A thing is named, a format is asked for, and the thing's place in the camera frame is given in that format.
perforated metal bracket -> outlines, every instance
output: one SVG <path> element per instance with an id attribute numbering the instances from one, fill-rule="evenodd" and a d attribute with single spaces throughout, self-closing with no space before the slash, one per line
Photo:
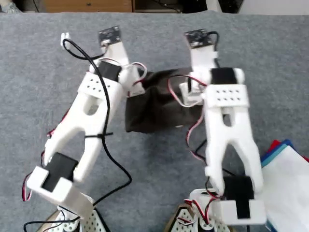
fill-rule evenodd
<path id="1" fill-rule="evenodd" d="M 186 208 L 181 208 L 176 214 L 175 218 L 184 218 L 188 221 L 193 221 L 194 218 L 190 215 L 189 210 Z M 230 232 L 230 229 L 223 224 L 221 221 L 215 219 L 214 217 L 209 217 L 209 222 L 211 225 L 206 225 L 203 220 L 196 220 L 196 222 L 192 225 L 182 225 L 177 220 L 174 220 L 174 223 L 171 226 L 169 232 Z"/>
<path id="2" fill-rule="evenodd" d="M 98 39 L 101 47 L 106 47 L 121 42 L 121 31 L 119 26 L 99 31 Z"/>
<path id="3" fill-rule="evenodd" d="M 58 220 L 64 220 L 61 212 L 59 212 L 57 218 Z M 52 224 L 51 227 L 57 226 L 59 223 Z M 62 223 L 59 226 L 47 230 L 47 232 L 110 232 L 100 217 L 99 213 L 94 209 L 92 214 L 88 219 L 83 221 L 77 220 L 74 222 Z"/>
<path id="4" fill-rule="evenodd" d="M 191 49 L 212 45 L 212 41 L 207 35 L 206 29 L 188 31 L 184 35 Z"/>

white plastic bracket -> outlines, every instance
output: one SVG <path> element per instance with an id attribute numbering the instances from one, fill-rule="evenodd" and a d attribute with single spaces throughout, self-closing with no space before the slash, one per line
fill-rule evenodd
<path id="1" fill-rule="evenodd" d="M 214 50 L 214 45 L 207 36 L 205 29 L 186 32 L 185 36 L 190 47 L 193 70 L 189 75 L 206 84 L 209 80 L 210 69 L 217 67 L 215 59 L 218 57 L 218 52 Z M 187 82 L 181 83 L 179 88 L 184 104 L 191 105 L 195 102 L 201 102 L 202 105 L 200 94 L 204 87 L 201 87 L 196 81 L 192 81 L 191 91 L 189 91 Z"/>
<path id="2" fill-rule="evenodd" d="M 82 194 L 71 181 L 61 177 L 52 192 L 42 188 L 49 172 L 35 167 L 27 181 L 27 187 L 55 205 L 61 205 L 81 218 L 87 218 L 93 209 L 92 199 Z"/>
<path id="3" fill-rule="evenodd" d="M 115 81 L 104 78 L 104 82 L 110 98 L 109 121 L 111 121 L 124 91 L 121 85 Z M 92 106 L 97 106 L 97 111 L 89 115 Z M 87 72 L 66 117 L 59 123 L 52 138 L 47 140 L 45 144 L 44 164 L 47 165 L 56 152 L 61 153 L 63 146 L 77 132 L 85 131 L 86 135 L 101 134 L 105 124 L 106 112 L 106 98 L 99 77 Z M 100 138 L 85 139 L 84 153 L 74 170 L 74 181 L 84 181 L 92 169 L 101 148 L 102 142 Z"/>
<path id="4" fill-rule="evenodd" d="M 74 217 L 68 217 L 66 215 L 65 220 L 72 220 Z M 57 218 L 55 220 L 63 220 L 64 217 L 61 212 L 59 212 Z M 98 215 L 98 212 L 94 209 L 88 218 L 84 220 L 77 220 L 74 222 L 66 222 L 66 223 L 54 223 L 51 225 L 51 228 L 47 230 L 47 232 L 106 232 L 104 224 Z"/>
<path id="5" fill-rule="evenodd" d="M 206 176 L 220 195 L 224 193 L 222 161 L 225 149 L 231 144 L 251 177 L 253 190 L 263 187 L 262 168 L 258 148 L 253 140 L 249 118 L 249 101 L 245 85 L 209 85 L 202 94 L 208 144 Z M 223 122 L 223 109 L 229 112 L 231 126 Z"/>
<path id="6" fill-rule="evenodd" d="M 64 39 L 70 39 L 70 38 L 71 38 L 71 37 L 70 37 L 70 34 L 69 34 L 68 32 L 66 32 L 66 33 L 61 33 L 61 37 L 60 37 L 60 46 L 62 47 L 62 49 L 64 49 L 64 47 L 63 47 L 63 40 L 64 40 Z M 66 44 L 66 48 L 67 48 L 67 49 L 70 49 L 70 48 L 71 48 L 71 44 L 70 44 L 70 43 L 66 42 L 65 44 Z"/>

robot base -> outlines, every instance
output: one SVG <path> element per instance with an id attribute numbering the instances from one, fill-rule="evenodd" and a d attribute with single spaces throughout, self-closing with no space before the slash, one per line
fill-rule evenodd
<path id="1" fill-rule="evenodd" d="M 178 217 L 184 218 L 188 221 L 194 221 L 195 218 L 197 218 L 190 209 L 189 205 L 181 204 L 179 205 L 177 212 L 169 220 L 164 232 L 208 232 L 208 230 L 206 229 L 201 230 L 203 228 L 207 228 L 204 221 L 199 222 L 198 220 L 196 220 L 195 223 L 193 223 L 192 225 L 185 226 L 178 222 Z M 210 217 L 210 223 L 214 223 L 214 228 L 213 230 L 210 230 L 211 232 L 233 232 L 231 228 L 224 225 L 222 222 L 215 220 L 213 217 Z"/>
<path id="2" fill-rule="evenodd" d="M 51 216 L 51 220 L 64 219 L 61 212 L 57 211 L 55 214 L 58 214 L 57 217 L 55 219 L 52 219 L 53 216 Z M 87 220 L 77 220 L 71 223 L 62 223 L 55 228 L 50 228 L 56 226 L 57 224 L 59 223 L 54 223 L 52 225 L 44 224 L 41 228 L 37 230 L 37 232 L 110 232 L 100 213 L 96 209 L 92 211 L 90 218 L 88 218 Z"/>

white wire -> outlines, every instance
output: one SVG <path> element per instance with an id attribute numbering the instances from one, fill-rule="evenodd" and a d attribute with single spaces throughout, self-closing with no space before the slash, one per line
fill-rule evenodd
<path id="1" fill-rule="evenodd" d="M 144 65 L 143 63 L 140 63 L 140 62 L 133 62 L 133 63 L 131 63 L 131 65 L 140 65 L 143 68 L 144 72 L 143 72 L 143 75 L 140 77 L 140 80 L 142 80 L 146 77 L 146 75 L 148 73 L 148 69 L 147 69 L 146 65 Z"/>
<path id="2" fill-rule="evenodd" d="M 111 63 L 111 64 L 116 63 L 116 65 L 121 66 L 121 63 L 120 63 L 120 62 L 118 62 L 117 60 L 113 59 L 113 58 L 109 58 L 109 57 L 102 57 L 102 58 L 99 58 L 98 60 L 106 60 L 106 61 L 110 61 L 109 63 Z"/>
<path id="3" fill-rule="evenodd" d="M 201 103 L 203 101 L 203 99 L 199 100 L 199 101 L 196 101 L 195 103 L 191 104 L 191 105 L 185 105 L 179 98 L 178 96 L 176 95 L 176 93 L 174 92 L 171 84 L 170 84 L 170 80 L 168 80 L 168 88 L 169 88 L 169 91 L 170 93 L 172 94 L 172 96 L 174 97 L 174 99 L 179 103 L 179 105 L 181 105 L 182 107 L 185 107 L 185 108 L 191 108 L 199 103 Z"/>

red wire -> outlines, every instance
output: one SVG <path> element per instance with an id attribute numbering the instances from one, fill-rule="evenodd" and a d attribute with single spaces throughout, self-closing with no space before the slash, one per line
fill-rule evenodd
<path id="1" fill-rule="evenodd" d="M 187 219 L 184 219 L 184 218 L 182 218 L 182 217 L 177 217 L 177 219 L 179 219 L 179 220 L 181 220 L 181 221 L 183 221 L 183 222 L 185 222 L 185 223 L 191 223 L 191 221 L 189 221 L 189 220 L 187 220 Z"/>
<path id="2" fill-rule="evenodd" d="M 209 224 L 209 220 L 208 220 L 208 210 L 209 210 L 209 206 L 210 206 L 211 202 L 213 202 L 213 201 L 215 201 L 215 200 L 216 200 L 215 198 L 211 198 L 211 199 L 209 200 L 208 204 L 207 204 L 206 207 L 205 207 L 205 218 L 206 218 L 205 222 L 206 222 L 206 225 Z"/>
<path id="3" fill-rule="evenodd" d="M 60 121 L 59 123 L 61 123 L 61 122 L 65 119 L 65 117 L 67 116 L 69 110 L 70 110 L 70 108 L 69 108 L 69 109 L 65 112 L 65 114 L 62 116 L 62 119 L 61 119 L 61 121 Z M 47 133 L 47 136 L 48 136 L 49 138 L 51 138 L 51 137 L 53 136 L 55 130 L 56 130 L 56 127 L 55 127 L 54 129 L 52 129 L 50 132 L 48 132 L 48 133 Z M 45 154 L 45 150 L 42 151 L 42 153 L 41 153 L 41 166 L 43 166 L 44 154 Z M 21 194 L 22 194 L 22 199 L 23 199 L 24 202 L 29 201 L 29 199 L 31 198 L 31 191 L 28 193 L 28 196 L 26 197 L 26 180 L 27 180 L 27 178 L 28 178 L 31 174 L 32 174 L 32 172 L 29 173 L 29 174 L 27 174 L 26 177 L 25 177 L 25 179 L 24 179 L 24 181 L 23 181 L 22 192 L 21 192 Z"/>
<path id="4" fill-rule="evenodd" d="M 26 180 L 27 180 L 27 178 L 31 174 L 32 174 L 32 172 L 29 173 L 28 175 L 26 175 L 26 177 L 25 177 L 25 179 L 23 181 L 23 186 L 22 186 L 22 190 L 21 190 L 21 196 L 22 196 L 22 199 L 23 199 L 24 202 L 28 201 L 30 199 L 30 197 L 31 197 L 31 191 L 28 193 L 28 196 L 26 197 Z"/>

